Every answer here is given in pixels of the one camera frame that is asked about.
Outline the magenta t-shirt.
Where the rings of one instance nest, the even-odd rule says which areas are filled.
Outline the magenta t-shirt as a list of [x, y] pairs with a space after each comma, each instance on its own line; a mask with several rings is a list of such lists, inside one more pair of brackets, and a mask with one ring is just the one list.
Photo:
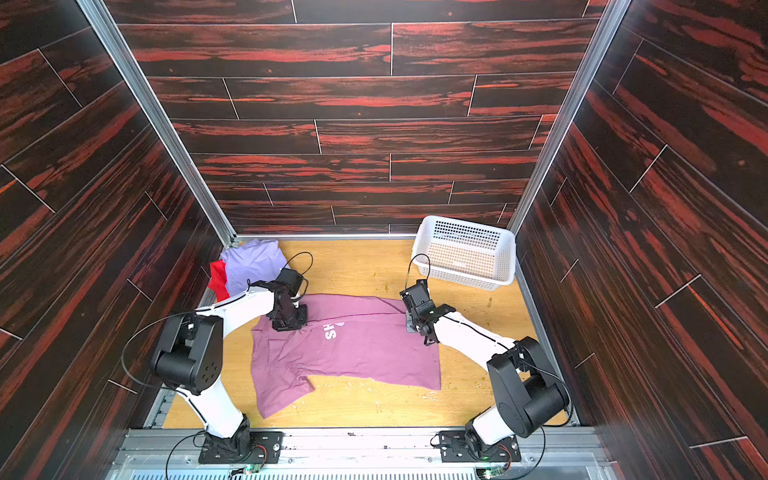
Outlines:
[[262, 317], [251, 330], [251, 376], [262, 417], [313, 392], [314, 375], [441, 388], [439, 347], [407, 330], [400, 300], [313, 294], [301, 304], [308, 308], [301, 329], [278, 332]]

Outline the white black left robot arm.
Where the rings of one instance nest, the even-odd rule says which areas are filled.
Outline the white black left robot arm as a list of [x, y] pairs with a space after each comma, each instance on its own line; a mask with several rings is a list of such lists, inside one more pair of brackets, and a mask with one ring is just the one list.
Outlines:
[[224, 339], [262, 316], [278, 332], [301, 329], [308, 309], [300, 303], [300, 289], [307, 284], [301, 273], [284, 267], [274, 280], [249, 284], [227, 300], [165, 322], [150, 360], [152, 373], [198, 414], [213, 456], [240, 459], [252, 451], [250, 421], [221, 380]]

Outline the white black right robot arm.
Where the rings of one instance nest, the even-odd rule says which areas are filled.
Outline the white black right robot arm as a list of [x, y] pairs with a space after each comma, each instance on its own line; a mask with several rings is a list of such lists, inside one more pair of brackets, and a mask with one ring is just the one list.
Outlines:
[[406, 316], [424, 344], [442, 344], [482, 367], [494, 404], [465, 426], [465, 441], [480, 454], [500, 441], [527, 438], [571, 404], [569, 392], [537, 340], [495, 334], [447, 304], [436, 305], [425, 279], [400, 292]]

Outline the folded lavender t-shirt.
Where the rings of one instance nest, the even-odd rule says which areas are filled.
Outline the folded lavender t-shirt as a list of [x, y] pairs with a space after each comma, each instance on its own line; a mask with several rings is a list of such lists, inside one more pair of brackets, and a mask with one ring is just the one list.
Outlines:
[[225, 287], [230, 296], [247, 290], [258, 281], [275, 280], [286, 265], [277, 240], [252, 240], [221, 253], [226, 274]]

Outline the folded red t-shirt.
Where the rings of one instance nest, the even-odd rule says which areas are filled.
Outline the folded red t-shirt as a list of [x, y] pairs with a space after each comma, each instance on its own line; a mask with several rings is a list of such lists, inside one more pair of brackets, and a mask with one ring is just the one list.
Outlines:
[[212, 262], [210, 268], [210, 281], [208, 287], [214, 292], [216, 301], [220, 302], [230, 297], [227, 289], [227, 271], [224, 260]]

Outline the white perforated plastic basket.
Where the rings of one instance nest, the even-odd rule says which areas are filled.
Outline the white perforated plastic basket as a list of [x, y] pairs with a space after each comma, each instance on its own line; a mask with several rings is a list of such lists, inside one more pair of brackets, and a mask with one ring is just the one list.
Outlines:
[[421, 275], [494, 291], [515, 279], [515, 235], [507, 230], [442, 216], [425, 217], [412, 248]]

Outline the aluminium back floor rail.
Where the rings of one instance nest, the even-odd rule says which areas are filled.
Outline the aluminium back floor rail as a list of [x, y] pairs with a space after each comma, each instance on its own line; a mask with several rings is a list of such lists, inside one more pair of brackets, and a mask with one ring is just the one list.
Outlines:
[[376, 234], [376, 233], [352, 233], [352, 234], [259, 234], [236, 235], [235, 242], [248, 242], [252, 240], [278, 240], [278, 241], [342, 241], [342, 240], [414, 240], [416, 233]]

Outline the aluminium right floor rail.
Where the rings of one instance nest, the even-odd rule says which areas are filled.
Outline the aluminium right floor rail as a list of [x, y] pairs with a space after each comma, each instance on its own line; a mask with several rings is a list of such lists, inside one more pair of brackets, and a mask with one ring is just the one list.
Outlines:
[[565, 376], [563, 375], [560, 365], [557, 361], [555, 351], [552, 348], [552, 344], [548, 337], [545, 325], [542, 321], [541, 315], [536, 306], [535, 300], [531, 293], [531, 289], [524, 276], [522, 266], [519, 260], [516, 261], [515, 267], [516, 267], [516, 273], [515, 273], [516, 282], [519, 285], [523, 301], [528, 310], [530, 320], [532, 322], [534, 331], [536, 333], [536, 338], [538, 339], [538, 342], [542, 345], [542, 348], [544, 349], [545, 354], [547, 355], [547, 357], [550, 360], [550, 363], [553, 366], [553, 369], [551, 370], [551, 372], [556, 374], [561, 380], [565, 380]]

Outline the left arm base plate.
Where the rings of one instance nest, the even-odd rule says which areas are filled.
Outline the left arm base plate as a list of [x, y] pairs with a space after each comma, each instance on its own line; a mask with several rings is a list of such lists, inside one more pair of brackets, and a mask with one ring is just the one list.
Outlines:
[[231, 438], [204, 434], [204, 444], [198, 458], [200, 464], [277, 464], [283, 446], [281, 431], [251, 430]]

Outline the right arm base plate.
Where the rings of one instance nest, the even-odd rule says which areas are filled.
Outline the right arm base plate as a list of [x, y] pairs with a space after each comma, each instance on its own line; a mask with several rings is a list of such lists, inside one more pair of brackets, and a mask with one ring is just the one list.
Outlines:
[[478, 435], [466, 430], [442, 430], [432, 437], [430, 445], [439, 451], [443, 463], [521, 461], [519, 446], [514, 436], [488, 445]]

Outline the aluminium front rail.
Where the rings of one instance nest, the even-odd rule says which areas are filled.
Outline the aluminium front rail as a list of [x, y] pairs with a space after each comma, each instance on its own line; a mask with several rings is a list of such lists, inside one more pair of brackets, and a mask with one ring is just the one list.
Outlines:
[[593, 429], [549, 428], [474, 458], [460, 428], [266, 429], [239, 464], [204, 465], [193, 430], [132, 430], [109, 479], [618, 479]]

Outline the aluminium right corner post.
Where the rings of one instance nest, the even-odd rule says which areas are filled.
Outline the aluminium right corner post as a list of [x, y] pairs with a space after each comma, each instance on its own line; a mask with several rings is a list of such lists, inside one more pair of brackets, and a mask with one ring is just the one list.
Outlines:
[[524, 220], [533, 206], [535, 198], [554, 163], [562, 142], [578, 113], [580, 105], [601, 66], [630, 4], [630, 0], [609, 1], [597, 24], [594, 35], [575, 73], [564, 102], [541, 149], [528, 185], [508, 225], [508, 229], [515, 235], [522, 228]]

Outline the aluminium corner post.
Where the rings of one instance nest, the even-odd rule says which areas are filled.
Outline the aluminium corner post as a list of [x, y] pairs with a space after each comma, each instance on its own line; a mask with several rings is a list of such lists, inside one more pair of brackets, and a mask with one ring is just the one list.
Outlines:
[[236, 239], [233, 226], [205, 183], [105, 2], [77, 0], [76, 3], [146, 115], [222, 245], [230, 247]]
[[601, 66], [630, 4], [630, 0], [609, 1], [597, 24], [594, 35], [575, 73], [564, 102], [541, 149], [528, 185], [508, 225], [508, 229], [515, 235], [522, 228], [524, 220], [533, 206], [535, 198], [554, 163], [562, 142], [578, 113], [580, 105]]

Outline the aluminium left corner post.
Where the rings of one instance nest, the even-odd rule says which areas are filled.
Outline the aluminium left corner post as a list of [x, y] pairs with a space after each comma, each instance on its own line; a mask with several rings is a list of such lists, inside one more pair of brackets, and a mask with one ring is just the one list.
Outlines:
[[236, 239], [233, 226], [205, 183], [105, 2], [77, 0], [76, 3], [146, 115], [222, 245], [230, 247]]

